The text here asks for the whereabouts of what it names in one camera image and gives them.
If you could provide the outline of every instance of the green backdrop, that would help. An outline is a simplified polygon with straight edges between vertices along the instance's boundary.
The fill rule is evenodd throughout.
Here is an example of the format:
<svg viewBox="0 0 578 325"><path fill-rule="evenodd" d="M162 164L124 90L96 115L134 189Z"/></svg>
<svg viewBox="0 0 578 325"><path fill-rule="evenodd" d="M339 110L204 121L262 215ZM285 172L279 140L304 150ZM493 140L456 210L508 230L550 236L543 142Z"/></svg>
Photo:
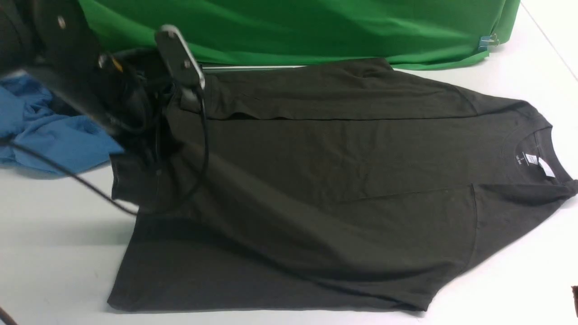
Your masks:
<svg viewBox="0 0 578 325"><path fill-rule="evenodd" d="M510 38L520 0L80 0L111 51L181 29L198 60L307 65L385 57L407 69L481 61L480 37Z"/></svg>

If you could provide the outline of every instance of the dark green t-shirt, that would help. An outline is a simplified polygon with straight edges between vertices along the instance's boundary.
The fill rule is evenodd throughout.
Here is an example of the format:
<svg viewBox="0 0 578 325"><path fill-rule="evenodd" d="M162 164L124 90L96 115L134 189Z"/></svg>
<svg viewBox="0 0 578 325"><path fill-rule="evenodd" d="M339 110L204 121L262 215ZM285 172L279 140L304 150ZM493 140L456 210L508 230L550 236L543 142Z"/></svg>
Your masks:
<svg viewBox="0 0 578 325"><path fill-rule="evenodd" d="M382 59L207 83L205 185L170 216L138 217L115 308L426 310L578 191L530 104ZM195 182L198 108L177 106L188 146L160 175L113 157L117 197L154 209Z"/></svg>

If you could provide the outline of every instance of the black cable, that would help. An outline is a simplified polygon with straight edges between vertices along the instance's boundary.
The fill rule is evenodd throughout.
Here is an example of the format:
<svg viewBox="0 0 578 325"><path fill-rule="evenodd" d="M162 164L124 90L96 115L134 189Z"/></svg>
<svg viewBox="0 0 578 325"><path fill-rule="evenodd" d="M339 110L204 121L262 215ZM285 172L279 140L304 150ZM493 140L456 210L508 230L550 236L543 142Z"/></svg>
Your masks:
<svg viewBox="0 0 578 325"><path fill-rule="evenodd" d="M115 206L116 208L118 208L119 210L128 213L129 215L133 215L133 216L137 216L137 215L142 215L142 216L161 216L161 215L165 215L167 213L173 212L174 210L179 209L183 204L185 204L187 201L189 201L193 195L195 195L195 193L199 190L199 188L202 185L202 182L204 180L204 178L206 177L207 174L207 169L209 167L209 131L207 128L207 114L206 114L206 109L205 109L205 100L203 99L203 96L200 95L200 93L196 93L197 98L199 99L199 103L201 106L201 125L202 125L202 129L203 129L203 137L204 139L204 145L205 145L205 149L204 149L204 154L203 154L203 164L201 166L201 171L199 172L199 177L197 178L197 182L194 184L194 186L185 193L185 195L182 196L182 198L175 204L171 205L171 206L167 206L164 209L158 209L158 210L154 210L152 212L135 212L135 211L131 211L127 208L125 208L124 206L118 204L115 200L113 200L112 198L110 198L108 195L106 195L103 191L99 190L98 188L96 188L94 185L92 185L91 183L89 183L88 181L84 180L83 178L79 177L78 175L76 175L74 172L71 172L70 170L68 170L67 168L59 165L58 163L54 162L53 160L46 158L45 156L35 152L34 150L31 150L29 148L26 148L24 146L18 145L10 140L7 139L2 139L0 138L0 146L8 146L11 147L13 149L16 149L18 151L21 151L25 154L28 154L40 161L42 161L43 163L47 164L48 166L51 166L52 168L60 171L61 173L65 174L66 176L70 176L72 178L74 178L77 182L81 183L82 185L88 187L91 191L93 191L96 195L100 196L101 198L105 199L106 201L108 201L110 204L112 204L113 206Z"/></svg>
<svg viewBox="0 0 578 325"><path fill-rule="evenodd" d="M0 307L0 320L6 325L18 325L2 307Z"/></svg>

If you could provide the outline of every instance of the binder clip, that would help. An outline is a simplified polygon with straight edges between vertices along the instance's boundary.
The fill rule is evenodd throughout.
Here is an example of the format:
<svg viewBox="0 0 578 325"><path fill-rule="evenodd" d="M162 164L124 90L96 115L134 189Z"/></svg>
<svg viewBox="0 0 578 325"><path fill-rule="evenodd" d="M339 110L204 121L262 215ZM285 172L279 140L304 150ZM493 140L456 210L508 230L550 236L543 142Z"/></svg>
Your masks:
<svg viewBox="0 0 578 325"><path fill-rule="evenodd" d="M478 51L487 51L489 46L498 46L500 45L500 40L498 39L497 34L492 34L490 36L482 36L480 38L480 43L478 44Z"/></svg>

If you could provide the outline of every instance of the white table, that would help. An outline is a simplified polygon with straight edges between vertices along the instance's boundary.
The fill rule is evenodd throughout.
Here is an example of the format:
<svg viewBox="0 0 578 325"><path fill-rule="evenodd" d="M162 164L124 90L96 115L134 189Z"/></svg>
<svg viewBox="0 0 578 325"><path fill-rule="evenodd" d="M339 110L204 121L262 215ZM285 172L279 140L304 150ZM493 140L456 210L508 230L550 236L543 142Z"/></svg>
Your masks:
<svg viewBox="0 0 578 325"><path fill-rule="evenodd" d="M554 125L578 177L578 82L522 8L512 40L475 67L412 72L526 99ZM112 172L84 175L110 191ZM123 314L106 305L134 220L72 179L0 168L0 305L21 324L576 324L578 200L452 281L426 313L253 311Z"/></svg>
<svg viewBox="0 0 578 325"><path fill-rule="evenodd" d="M578 1L522 0L522 5L578 80Z"/></svg>

